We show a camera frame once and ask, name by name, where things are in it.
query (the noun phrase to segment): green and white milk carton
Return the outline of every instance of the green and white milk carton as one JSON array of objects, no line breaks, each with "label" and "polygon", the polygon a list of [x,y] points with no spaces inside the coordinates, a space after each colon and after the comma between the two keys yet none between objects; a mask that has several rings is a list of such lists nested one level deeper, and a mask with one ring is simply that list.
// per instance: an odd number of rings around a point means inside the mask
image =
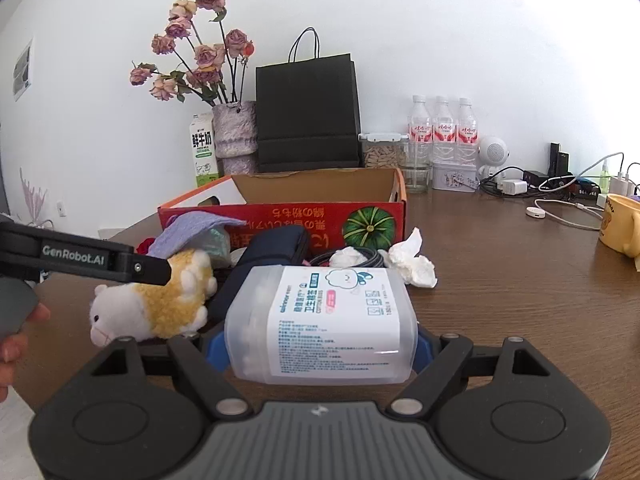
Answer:
[{"label": "green and white milk carton", "polygon": [[197,114],[193,116],[193,121],[191,121],[189,127],[197,186],[203,186],[220,176],[216,161],[216,150],[213,147],[212,121],[213,114],[211,112]]}]

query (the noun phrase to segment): silver screw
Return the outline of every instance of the silver screw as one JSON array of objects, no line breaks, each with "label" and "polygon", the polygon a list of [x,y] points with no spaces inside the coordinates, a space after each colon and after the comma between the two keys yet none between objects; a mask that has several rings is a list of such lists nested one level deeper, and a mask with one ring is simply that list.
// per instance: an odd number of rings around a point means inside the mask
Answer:
[{"label": "silver screw", "polygon": [[222,399],[216,404],[216,410],[222,415],[242,415],[249,405],[242,399]]},{"label": "silver screw", "polygon": [[391,409],[399,415],[415,415],[422,411],[422,403],[416,399],[396,399],[391,403]]}]

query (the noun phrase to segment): purple cloth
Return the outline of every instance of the purple cloth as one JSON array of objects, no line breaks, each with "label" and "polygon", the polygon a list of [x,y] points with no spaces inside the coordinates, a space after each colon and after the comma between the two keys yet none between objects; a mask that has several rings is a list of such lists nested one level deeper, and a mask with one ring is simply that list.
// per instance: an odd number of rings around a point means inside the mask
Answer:
[{"label": "purple cloth", "polygon": [[167,259],[180,251],[189,240],[214,227],[246,224],[244,220],[215,215],[206,211],[190,211],[174,220],[151,244],[147,256]]}]

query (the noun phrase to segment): mug handle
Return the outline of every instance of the mug handle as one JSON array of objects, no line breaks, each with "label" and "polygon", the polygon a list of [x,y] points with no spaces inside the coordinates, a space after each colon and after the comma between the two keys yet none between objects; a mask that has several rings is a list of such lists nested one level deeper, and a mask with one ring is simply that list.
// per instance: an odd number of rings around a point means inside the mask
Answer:
[{"label": "mug handle", "polygon": [[633,211],[631,218],[634,221],[634,232],[631,235],[631,241],[628,244],[624,244],[622,249],[627,256],[635,258],[640,254],[640,213]]}]

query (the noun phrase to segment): plush toy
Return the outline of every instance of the plush toy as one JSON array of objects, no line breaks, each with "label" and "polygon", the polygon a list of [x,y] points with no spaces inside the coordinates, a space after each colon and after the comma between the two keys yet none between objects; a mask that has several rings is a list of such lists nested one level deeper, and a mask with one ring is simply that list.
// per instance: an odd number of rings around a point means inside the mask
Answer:
[{"label": "plush toy", "polygon": [[166,285],[127,283],[98,285],[91,306],[91,341],[106,346],[130,335],[136,341],[168,339],[195,332],[207,322],[205,300],[218,288],[207,253],[189,249],[168,259],[171,280]]}]

